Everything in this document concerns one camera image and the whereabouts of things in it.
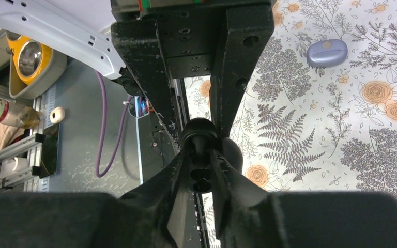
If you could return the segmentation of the black earbud charging case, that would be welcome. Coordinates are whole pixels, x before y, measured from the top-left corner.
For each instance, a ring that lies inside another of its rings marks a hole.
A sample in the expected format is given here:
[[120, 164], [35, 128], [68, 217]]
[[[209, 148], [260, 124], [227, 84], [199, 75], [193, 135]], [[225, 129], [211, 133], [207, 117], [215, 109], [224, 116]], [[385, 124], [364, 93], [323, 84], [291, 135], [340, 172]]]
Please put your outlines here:
[[209, 193], [213, 189], [217, 162], [215, 151], [222, 155], [237, 172], [242, 172], [243, 155], [229, 137], [219, 136], [208, 119], [190, 120], [182, 132], [182, 151], [187, 153], [190, 189], [194, 193]]

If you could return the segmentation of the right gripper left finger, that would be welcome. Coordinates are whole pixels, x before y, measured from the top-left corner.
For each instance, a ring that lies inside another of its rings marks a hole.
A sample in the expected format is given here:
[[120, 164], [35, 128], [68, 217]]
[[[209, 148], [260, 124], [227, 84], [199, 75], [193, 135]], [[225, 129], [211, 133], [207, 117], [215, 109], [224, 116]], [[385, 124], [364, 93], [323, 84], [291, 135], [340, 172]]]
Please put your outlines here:
[[102, 192], [0, 194], [0, 247], [181, 247], [187, 167], [182, 150], [117, 198]]

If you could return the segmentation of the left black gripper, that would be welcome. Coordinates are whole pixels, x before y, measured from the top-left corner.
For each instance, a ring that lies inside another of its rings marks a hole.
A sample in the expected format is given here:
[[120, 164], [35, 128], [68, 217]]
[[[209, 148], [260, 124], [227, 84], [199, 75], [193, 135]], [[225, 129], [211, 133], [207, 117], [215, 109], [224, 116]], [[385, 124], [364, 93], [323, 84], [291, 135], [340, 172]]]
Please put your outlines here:
[[112, 44], [180, 151], [171, 78], [211, 74], [211, 119], [228, 137], [273, 30], [272, 1], [111, 1]]

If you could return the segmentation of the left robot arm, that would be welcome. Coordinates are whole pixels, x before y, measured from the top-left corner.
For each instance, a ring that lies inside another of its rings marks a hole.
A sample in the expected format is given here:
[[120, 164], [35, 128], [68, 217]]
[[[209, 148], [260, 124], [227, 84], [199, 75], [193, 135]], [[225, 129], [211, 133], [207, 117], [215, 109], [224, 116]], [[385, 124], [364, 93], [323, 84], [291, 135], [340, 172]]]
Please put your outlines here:
[[172, 81], [211, 77], [211, 119], [228, 137], [268, 43], [273, 1], [110, 1], [103, 34], [47, 1], [0, 1], [0, 28], [30, 37], [100, 72], [129, 80], [176, 146], [181, 124]]

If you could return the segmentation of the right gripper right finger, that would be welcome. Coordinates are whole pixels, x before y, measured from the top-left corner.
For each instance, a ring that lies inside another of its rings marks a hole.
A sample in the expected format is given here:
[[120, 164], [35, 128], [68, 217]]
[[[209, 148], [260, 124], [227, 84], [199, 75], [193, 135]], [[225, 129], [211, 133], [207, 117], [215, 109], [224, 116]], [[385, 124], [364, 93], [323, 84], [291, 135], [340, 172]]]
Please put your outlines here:
[[222, 247], [397, 247], [397, 200], [374, 192], [268, 192], [210, 153]]

